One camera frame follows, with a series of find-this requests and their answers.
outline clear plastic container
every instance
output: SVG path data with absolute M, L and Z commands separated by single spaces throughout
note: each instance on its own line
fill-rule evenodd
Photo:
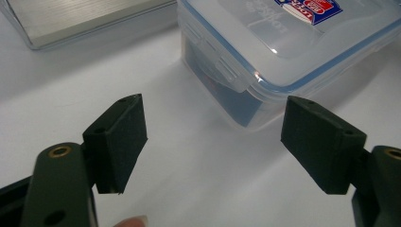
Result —
M 183 59 L 237 125 L 259 130 L 401 32 L 400 0 L 179 0 Z

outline white table surface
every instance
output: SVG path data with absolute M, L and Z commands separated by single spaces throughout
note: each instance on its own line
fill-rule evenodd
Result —
M 100 226 L 354 226 L 350 199 L 327 196 L 280 142 L 282 117 L 257 133 L 231 127 L 181 61 L 174 7 L 33 52 L 0 14 L 0 187 L 36 156 L 81 134 L 119 98 L 142 93 L 148 142 L 123 195 L 96 195 Z M 401 39 L 314 99 L 401 148 Z

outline screw hole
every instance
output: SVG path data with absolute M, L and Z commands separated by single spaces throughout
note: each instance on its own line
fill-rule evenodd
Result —
M 104 128 L 99 128 L 97 130 L 95 130 L 95 133 L 103 133 L 106 129 Z
M 50 158 L 60 158 L 62 156 L 67 155 L 69 152 L 71 152 L 71 148 L 68 146 L 61 146 L 57 148 L 53 148 L 48 152 L 48 156 Z
M 65 211 L 55 211 L 44 219 L 44 225 L 52 226 L 57 225 L 65 218 Z
M 401 160 L 401 151 L 399 150 L 395 149 L 387 150 L 387 154 L 389 154 L 394 159 Z

